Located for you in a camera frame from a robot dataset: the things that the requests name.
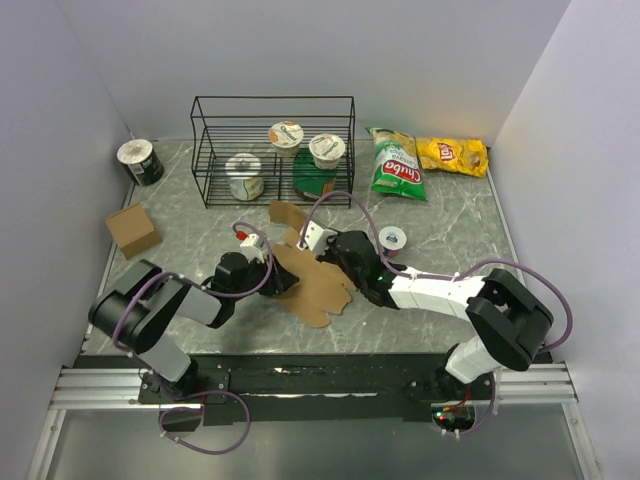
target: small cardboard box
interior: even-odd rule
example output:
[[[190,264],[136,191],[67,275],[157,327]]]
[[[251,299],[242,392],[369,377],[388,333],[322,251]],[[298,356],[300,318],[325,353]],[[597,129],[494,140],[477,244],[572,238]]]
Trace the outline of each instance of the small cardboard box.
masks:
[[[114,213],[106,219],[106,223],[113,240],[127,259],[162,241],[147,212],[139,203]]]

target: cardboard piece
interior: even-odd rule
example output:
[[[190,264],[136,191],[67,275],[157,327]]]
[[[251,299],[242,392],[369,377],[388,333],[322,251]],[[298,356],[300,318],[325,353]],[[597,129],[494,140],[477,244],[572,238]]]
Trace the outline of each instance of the cardboard piece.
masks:
[[[340,314],[351,302],[347,290],[356,288],[336,265],[316,261],[308,250],[296,247],[298,231],[306,219],[304,210],[287,202],[271,202],[271,221],[292,226],[284,235],[286,245],[274,245],[273,253],[288,271],[300,278],[298,284],[278,301],[311,327],[326,327],[331,323],[326,312]]]
[[[113,240],[126,259],[157,245],[162,241],[160,233],[151,223],[151,219],[142,205],[136,203],[105,220]]]

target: green chips bag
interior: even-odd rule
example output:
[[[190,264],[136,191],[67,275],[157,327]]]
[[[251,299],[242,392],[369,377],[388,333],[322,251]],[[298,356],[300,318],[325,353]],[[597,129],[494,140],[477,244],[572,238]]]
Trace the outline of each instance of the green chips bag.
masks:
[[[395,130],[367,128],[367,131],[373,136],[376,147],[376,171],[371,190],[426,200],[415,139]]]

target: lay's chips bag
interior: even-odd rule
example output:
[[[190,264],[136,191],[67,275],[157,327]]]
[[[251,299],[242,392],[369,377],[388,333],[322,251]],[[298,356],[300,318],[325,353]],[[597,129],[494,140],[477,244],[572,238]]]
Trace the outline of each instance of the lay's chips bag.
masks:
[[[487,147],[481,140],[417,138],[418,157],[425,170],[446,170],[484,177],[489,166]]]

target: granite tabletop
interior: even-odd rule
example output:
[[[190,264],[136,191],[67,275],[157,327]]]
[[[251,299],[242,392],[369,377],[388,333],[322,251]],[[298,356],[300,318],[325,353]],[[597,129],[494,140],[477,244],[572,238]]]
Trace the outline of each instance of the granite tabletop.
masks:
[[[236,220],[253,223],[272,241],[281,240],[287,227],[271,224],[265,206],[248,202],[204,207],[190,170],[192,142],[156,142],[154,146],[165,165],[164,176],[152,186],[136,187],[131,203],[144,206],[163,241],[131,260],[116,250],[107,267],[107,285],[142,258],[202,281],[213,273],[223,253],[239,250],[230,228]],[[396,225],[408,237],[394,262],[452,274],[489,256],[512,257],[487,178],[427,172],[428,201],[421,202],[371,192],[373,167],[373,142],[356,141],[354,194],[366,202],[379,228]],[[323,207],[318,218],[339,230],[367,230],[364,215],[355,205]],[[253,295],[238,302],[235,315],[218,330],[176,317],[167,331],[188,353],[446,352],[474,333],[463,320],[422,310],[379,308],[357,292],[341,315],[330,316],[331,325],[312,328],[274,300]],[[121,353],[97,329],[83,350],[85,354]]]

